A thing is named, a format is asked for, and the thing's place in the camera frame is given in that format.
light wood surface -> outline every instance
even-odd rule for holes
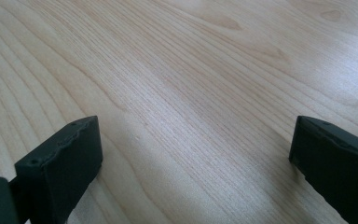
[[[358,135],[358,1],[0,0],[0,175],[90,115],[69,223],[345,223],[287,158],[297,115]]]

